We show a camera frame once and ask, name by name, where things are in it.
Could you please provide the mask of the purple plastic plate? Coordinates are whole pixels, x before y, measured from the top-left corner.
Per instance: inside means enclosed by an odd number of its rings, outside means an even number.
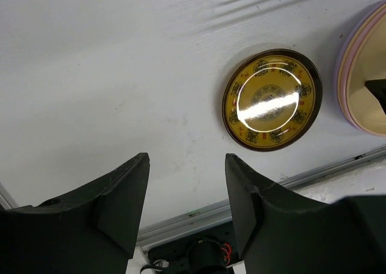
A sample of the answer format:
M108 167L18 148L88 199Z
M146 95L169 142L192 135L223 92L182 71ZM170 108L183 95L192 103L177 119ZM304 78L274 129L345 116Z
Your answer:
M348 35L344 38L344 42L341 45L341 48L338 52L335 61L333 71L333 80L335 82L334 94L337 98L341 113L344 115L346 121L351 126L366 133L367 131L357 125L356 121L353 120L347 106L346 84L351 61L349 61L349 65L346 65L346 62L349 58L349 54L351 52L353 44L356 42L362 30L369 23L373 22L372 19L376 18L376 20L374 21L374 23L376 23L381 17L383 17L383 11L385 11L385 0L376 2L366 8L365 15L359 21L356 22L355 26L350 29Z

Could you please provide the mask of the pale yellow plastic plate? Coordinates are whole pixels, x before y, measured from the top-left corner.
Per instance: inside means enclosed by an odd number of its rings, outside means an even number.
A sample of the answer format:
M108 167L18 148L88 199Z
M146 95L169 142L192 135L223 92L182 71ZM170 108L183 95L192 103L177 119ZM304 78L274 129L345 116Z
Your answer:
M385 2L350 32L337 57L334 80L340 109L358 130L385 136Z

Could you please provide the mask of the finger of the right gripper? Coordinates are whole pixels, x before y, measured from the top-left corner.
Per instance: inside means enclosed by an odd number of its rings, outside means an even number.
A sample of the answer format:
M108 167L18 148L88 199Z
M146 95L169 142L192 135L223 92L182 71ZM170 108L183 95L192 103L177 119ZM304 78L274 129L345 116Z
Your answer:
M386 114L386 79L367 80L365 87L378 100Z

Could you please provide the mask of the small yellow patterned plate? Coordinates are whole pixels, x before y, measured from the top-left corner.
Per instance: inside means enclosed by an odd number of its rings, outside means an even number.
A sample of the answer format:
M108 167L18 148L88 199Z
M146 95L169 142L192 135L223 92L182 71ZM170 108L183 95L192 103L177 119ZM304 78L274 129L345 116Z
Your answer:
M252 151L275 151L310 129L322 99L320 73L307 56L269 49L249 57L230 77L221 115L237 144Z

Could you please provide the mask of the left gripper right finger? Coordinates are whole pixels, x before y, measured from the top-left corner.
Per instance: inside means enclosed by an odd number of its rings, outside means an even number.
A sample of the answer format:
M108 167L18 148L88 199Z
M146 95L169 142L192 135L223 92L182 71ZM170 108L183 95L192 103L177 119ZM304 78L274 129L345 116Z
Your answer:
M384 273L385 196L327 204L226 154L236 246L247 273Z

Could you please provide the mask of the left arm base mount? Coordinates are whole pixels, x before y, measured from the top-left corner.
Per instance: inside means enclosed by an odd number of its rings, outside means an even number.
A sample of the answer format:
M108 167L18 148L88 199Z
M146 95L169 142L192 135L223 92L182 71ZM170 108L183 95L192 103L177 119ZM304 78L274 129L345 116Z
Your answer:
M148 259L141 273L234 273L241 261L231 221L154 247Z

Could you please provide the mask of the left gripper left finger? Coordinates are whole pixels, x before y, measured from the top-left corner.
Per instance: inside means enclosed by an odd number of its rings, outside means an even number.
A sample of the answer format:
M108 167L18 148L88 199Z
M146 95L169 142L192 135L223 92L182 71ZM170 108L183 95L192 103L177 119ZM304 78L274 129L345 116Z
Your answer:
M125 273L150 173L139 153L38 206L1 211L2 273Z

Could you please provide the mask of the orange-yellow plastic plate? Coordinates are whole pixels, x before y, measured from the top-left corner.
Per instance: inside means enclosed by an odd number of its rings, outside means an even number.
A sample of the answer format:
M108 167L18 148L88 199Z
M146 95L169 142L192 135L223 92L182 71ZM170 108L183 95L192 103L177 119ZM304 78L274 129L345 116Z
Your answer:
M385 79L385 16L363 38L347 76L346 101L351 117L368 133L385 135L385 114L367 90L367 80Z

